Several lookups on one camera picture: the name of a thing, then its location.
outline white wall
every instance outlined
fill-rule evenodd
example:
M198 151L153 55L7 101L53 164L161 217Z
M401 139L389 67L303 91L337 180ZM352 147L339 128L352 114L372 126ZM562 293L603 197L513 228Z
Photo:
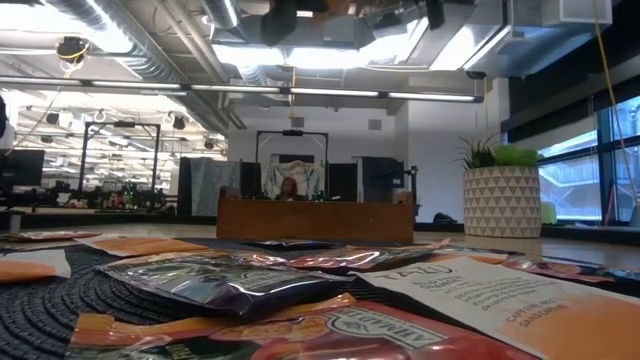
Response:
M507 86L506 79L496 80L482 104L409 102L407 165L419 169L417 197L422 207L417 221L431 222L438 212L464 221L464 169L457 161L457 148L464 147L460 137L479 140L499 134L500 121L508 117Z
M236 113L249 130L229 133L230 161L254 161L257 130L281 131L290 129L290 109L272 107L262 110L256 107L237 107ZM351 163L354 156L393 157L394 118L383 109L333 109L299 108L296 116L305 118L304 131L329 133L329 161ZM381 119L382 130L368 130L369 119ZM316 162L324 161L324 137L284 137L279 134L263 134L259 161L264 166L272 154L314 155Z

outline black woven mat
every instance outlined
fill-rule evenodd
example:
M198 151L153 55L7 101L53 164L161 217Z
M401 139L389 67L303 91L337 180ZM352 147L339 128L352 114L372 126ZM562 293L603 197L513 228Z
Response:
M287 259L324 251L276 252L241 242L212 239L188 241L216 249L253 250ZM96 265L118 260L119 257L83 245L64 249L71 266L71 278L0 285L0 359L64 357L78 314L83 312L109 314L119 321L138 325L211 315L205 309L133 288L94 269ZM321 301L344 292L361 300L386 304L393 301L386 291L357 281L305 302Z

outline geometric patterned planter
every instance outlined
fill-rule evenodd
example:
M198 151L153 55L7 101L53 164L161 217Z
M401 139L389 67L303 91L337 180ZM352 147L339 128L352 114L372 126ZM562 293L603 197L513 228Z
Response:
M537 167L494 166L464 173L464 232L468 235L540 236Z

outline woman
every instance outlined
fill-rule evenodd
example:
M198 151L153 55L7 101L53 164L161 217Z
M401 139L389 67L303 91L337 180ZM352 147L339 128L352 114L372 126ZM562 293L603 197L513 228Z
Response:
M276 195L276 200L282 201L303 201L304 197L298 195L298 182L292 177L282 179L280 184L280 194Z

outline wooden reception desk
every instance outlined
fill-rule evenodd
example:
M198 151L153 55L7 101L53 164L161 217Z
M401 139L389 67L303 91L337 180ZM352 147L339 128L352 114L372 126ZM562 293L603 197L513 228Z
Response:
M220 239L413 242L409 204L239 200L220 196Z

